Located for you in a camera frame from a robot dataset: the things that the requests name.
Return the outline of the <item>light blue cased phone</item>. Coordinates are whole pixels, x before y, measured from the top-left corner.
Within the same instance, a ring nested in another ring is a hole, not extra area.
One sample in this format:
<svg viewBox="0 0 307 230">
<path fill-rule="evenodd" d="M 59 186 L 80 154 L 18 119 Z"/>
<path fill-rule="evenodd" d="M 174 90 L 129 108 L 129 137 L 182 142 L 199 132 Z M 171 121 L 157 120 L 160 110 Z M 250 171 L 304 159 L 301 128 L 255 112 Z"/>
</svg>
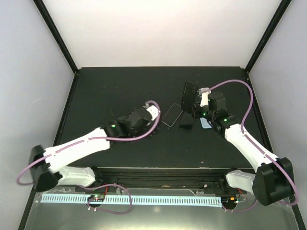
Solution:
<svg viewBox="0 0 307 230">
<path fill-rule="evenodd" d="M 200 118 L 200 122 L 203 129 L 212 128 L 210 122 L 208 122 L 205 118 Z"/>
</svg>

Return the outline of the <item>black cased phone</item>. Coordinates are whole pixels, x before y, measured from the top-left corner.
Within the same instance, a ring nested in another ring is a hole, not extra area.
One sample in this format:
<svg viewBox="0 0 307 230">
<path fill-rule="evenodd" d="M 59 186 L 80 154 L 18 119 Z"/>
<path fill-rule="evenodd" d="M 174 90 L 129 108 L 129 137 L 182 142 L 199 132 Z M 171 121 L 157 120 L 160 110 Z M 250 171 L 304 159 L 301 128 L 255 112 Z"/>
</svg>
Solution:
<svg viewBox="0 0 307 230">
<path fill-rule="evenodd" d="M 181 109 L 191 114 L 192 106 L 195 103 L 195 98 L 198 92 L 198 86 L 191 82 L 186 82 L 183 89 L 182 99 L 181 99 Z"/>
</svg>

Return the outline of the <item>black smartphone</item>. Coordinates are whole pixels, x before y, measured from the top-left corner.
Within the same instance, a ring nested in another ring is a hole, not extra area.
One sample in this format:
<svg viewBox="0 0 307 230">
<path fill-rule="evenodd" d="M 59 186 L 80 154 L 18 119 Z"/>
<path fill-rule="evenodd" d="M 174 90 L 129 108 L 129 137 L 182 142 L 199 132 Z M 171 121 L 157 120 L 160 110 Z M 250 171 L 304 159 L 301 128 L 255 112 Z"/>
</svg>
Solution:
<svg viewBox="0 0 307 230">
<path fill-rule="evenodd" d="M 179 128 L 185 131 L 191 131 L 195 123 L 195 118 L 187 112 L 183 112 L 181 120 L 179 122 Z"/>
</svg>

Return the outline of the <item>silver edged smartphone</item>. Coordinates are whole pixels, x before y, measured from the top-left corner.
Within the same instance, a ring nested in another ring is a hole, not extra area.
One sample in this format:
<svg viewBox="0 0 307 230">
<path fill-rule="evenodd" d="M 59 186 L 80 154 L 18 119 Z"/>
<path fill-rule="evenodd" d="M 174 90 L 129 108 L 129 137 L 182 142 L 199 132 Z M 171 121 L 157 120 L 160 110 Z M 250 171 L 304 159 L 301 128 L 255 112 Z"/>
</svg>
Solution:
<svg viewBox="0 0 307 230">
<path fill-rule="evenodd" d="M 177 103 L 172 104 L 162 118 L 162 123 L 168 127 L 172 127 L 182 114 L 181 106 Z"/>
</svg>

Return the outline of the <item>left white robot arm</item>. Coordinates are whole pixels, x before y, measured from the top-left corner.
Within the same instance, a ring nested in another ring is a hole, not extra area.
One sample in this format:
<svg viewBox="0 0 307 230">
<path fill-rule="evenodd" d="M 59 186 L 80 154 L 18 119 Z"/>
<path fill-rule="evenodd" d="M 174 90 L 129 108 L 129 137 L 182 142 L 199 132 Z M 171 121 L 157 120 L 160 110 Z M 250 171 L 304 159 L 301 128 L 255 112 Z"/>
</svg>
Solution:
<svg viewBox="0 0 307 230">
<path fill-rule="evenodd" d="M 40 145 L 33 147 L 29 164 L 34 189 L 44 192 L 58 185 L 81 185 L 92 191 L 100 190 L 103 179 L 93 166 L 71 167 L 70 164 L 108 150 L 116 141 L 146 137 L 156 128 L 159 118 L 160 110 L 155 105 L 142 107 L 67 143 L 46 149 Z"/>
</svg>

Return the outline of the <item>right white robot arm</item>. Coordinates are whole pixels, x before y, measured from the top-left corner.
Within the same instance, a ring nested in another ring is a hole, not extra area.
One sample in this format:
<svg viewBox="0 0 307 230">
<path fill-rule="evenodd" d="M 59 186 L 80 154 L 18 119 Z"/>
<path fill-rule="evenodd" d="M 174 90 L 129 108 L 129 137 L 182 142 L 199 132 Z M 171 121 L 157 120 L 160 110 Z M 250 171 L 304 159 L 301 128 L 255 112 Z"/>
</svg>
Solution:
<svg viewBox="0 0 307 230">
<path fill-rule="evenodd" d="M 219 190 L 230 193 L 234 188 L 242 189 L 252 193 L 264 206 L 297 195 L 292 163 L 287 158 L 277 157 L 252 137 L 228 113 L 225 97 L 221 92 L 202 88 L 197 94 L 199 100 L 193 103 L 193 117 L 206 119 L 218 134 L 247 159 L 254 170 L 254 173 L 241 170 L 228 172 L 224 178 L 219 179 Z"/>
</svg>

